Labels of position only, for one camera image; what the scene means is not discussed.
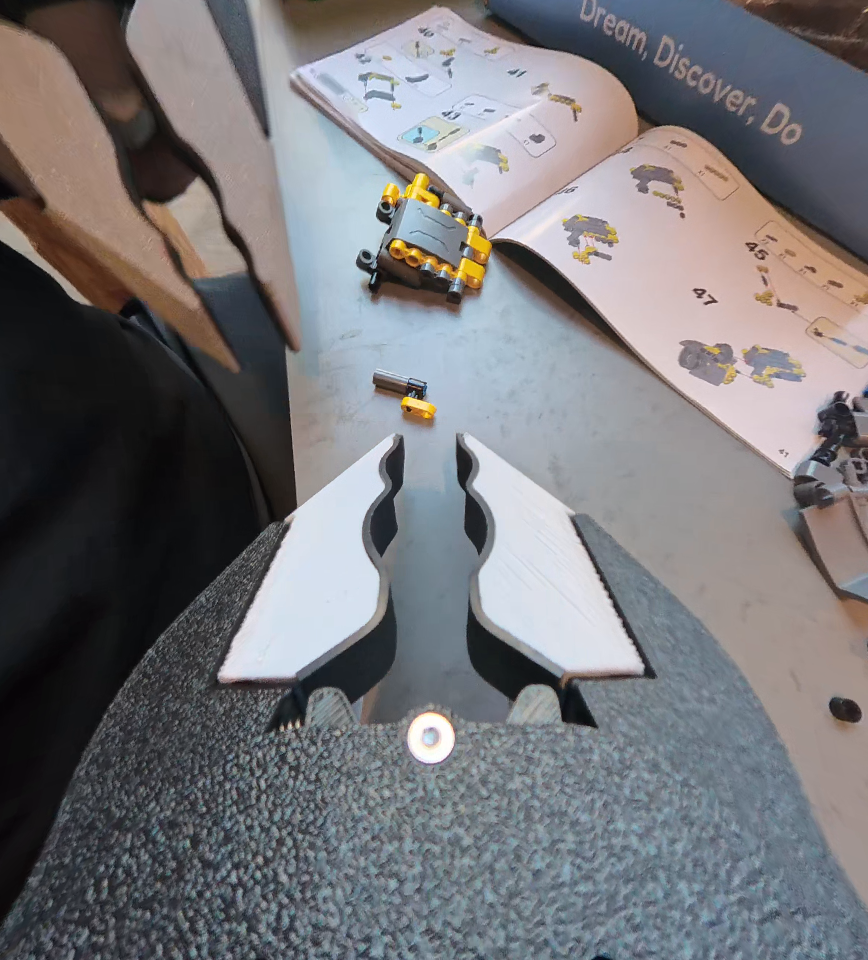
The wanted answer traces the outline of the dark blue box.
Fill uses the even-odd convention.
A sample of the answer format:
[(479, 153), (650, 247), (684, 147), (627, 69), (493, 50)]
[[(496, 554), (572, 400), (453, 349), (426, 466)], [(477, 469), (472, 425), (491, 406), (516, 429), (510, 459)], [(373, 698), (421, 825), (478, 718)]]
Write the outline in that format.
[(531, 42), (604, 66), (656, 125), (868, 261), (868, 72), (722, 1), (500, 1)]

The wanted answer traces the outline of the grey desk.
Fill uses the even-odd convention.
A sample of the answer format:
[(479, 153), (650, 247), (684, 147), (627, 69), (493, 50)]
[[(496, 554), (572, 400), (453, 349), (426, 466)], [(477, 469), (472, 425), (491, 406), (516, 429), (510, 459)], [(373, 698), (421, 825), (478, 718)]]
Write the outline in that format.
[[(829, 845), (868, 906), (868, 605), (835, 596), (792, 527), (790, 483), (632, 356), (566, 283), (501, 246), (457, 311), (385, 284), (375, 206), (395, 176), (289, 86), (289, 74), (427, 8), (423, 2), (251, 2), (303, 350), (289, 356), (299, 501), (384, 436), (405, 441), (392, 570), (395, 663), (370, 718), (428, 705), (498, 721), (505, 699), (466, 651), (468, 579), (455, 436), (468, 431), (592, 517), (704, 622), (745, 673), (800, 772)], [(428, 384), (433, 419), (372, 384)], [(859, 702), (858, 724), (828, 701)]]

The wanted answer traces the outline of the clear plastic bag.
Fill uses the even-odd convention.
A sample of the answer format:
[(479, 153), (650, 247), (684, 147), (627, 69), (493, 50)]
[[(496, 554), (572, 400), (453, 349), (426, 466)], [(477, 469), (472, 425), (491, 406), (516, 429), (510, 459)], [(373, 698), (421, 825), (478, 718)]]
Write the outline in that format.
[(748, 13), (838, 55), (868, 53), (868, 1), (742, 1), (737, 4)]

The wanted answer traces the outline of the black axle pin brick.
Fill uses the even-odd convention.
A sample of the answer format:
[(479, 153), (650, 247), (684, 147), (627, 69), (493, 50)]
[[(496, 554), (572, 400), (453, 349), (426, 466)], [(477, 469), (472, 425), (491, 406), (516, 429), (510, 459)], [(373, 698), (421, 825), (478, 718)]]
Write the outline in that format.
[(379, 390), (419, 401), (425, 399), (428, 389), (425, 381), (379, 368), (372, 373), (372, 384)]

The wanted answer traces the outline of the yellow grey brick assembly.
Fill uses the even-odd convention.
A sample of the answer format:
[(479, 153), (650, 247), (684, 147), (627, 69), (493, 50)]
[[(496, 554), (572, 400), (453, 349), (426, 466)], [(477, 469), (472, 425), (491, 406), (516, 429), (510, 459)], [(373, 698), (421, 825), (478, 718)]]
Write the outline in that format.
[(385, 283), (433, 291), (452, 305), (483, 288), (492, 244), (484, 218), (416, 174), (403, 188), (387, 183), (376, 208), (386, 231), (377, 252), (359, 251), (356, 266), (370, 294)]

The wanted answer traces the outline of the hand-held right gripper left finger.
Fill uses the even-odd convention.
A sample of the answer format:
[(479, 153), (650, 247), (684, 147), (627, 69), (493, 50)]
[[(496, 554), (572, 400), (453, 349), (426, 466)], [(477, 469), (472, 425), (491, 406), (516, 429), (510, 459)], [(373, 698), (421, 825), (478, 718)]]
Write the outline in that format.
[(281, 686), (350, 702), (390, 670), (396, 649), (383, 556), (397, 533), (404, 440), (392, 434), (298, 507), (236, 628), (221, 685)]

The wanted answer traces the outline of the open instruction booklet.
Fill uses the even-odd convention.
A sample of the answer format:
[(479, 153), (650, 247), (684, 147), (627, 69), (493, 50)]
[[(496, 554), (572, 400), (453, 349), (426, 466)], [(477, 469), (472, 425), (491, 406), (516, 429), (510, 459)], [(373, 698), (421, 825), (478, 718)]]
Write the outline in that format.
[(792, 477), (817, 413), (868, 384), (868, 276), (579, 56), (442, 6), (300, 66), (292, 86), (409, 181), (557, 271), (655, 373)]

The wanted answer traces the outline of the grey curved panel brick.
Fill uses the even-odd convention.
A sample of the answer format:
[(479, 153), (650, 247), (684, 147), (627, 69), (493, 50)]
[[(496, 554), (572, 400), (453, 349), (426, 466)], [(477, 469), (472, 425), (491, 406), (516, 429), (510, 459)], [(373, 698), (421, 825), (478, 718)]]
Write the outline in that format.
[(868, 604), (868, 499), (848, 495), (800, 509), (800, 534), (835, 593)]

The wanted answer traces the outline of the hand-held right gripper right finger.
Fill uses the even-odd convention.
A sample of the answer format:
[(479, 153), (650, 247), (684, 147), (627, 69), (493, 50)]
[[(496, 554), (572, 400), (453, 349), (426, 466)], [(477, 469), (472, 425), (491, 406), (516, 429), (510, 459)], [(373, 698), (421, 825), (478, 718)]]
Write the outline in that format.
[(470, 433), (456, 437), (464, 532), (477, 551), (467, 651), (508, 700), (529, 686), (643, 679), (646, 662), (578, 515)]

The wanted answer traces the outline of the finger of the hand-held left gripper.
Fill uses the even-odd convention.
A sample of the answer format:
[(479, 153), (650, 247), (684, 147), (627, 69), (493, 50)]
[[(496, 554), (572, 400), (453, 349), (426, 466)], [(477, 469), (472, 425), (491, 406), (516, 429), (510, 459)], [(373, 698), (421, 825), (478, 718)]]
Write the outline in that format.
[(295, 268), (248, 3), (135, 2), (127, 41), (268, 315), (299, 351)]
[(0, 20), (0, 174), (90, 266), (226, 369), (237, 360), (128, 191), (111, 133), (55, 45)]

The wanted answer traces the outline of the wooden table leg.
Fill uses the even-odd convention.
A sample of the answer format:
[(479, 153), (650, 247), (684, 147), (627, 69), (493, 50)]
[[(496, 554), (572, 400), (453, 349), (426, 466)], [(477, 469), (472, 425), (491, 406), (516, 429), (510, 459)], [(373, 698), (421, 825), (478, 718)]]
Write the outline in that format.
[[(192, 280), (208, 277), (206, 264), (168, 207), (146, 200), (143, 208), (179, 257), (187, 276)], [(0, 240), (38, 264), (84, 304), (117, 313), (131, 297), (127, 287), (70, 244), (30, 200), (0, 202)]]

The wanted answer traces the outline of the person's dark clothing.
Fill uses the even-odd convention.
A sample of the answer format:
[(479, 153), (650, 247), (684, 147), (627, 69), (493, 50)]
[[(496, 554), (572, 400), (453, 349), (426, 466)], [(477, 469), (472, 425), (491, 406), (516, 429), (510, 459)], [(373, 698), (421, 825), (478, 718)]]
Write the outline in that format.
[(0, 922), (110, 701), (261, 529), (200, 381), (0, 241)]

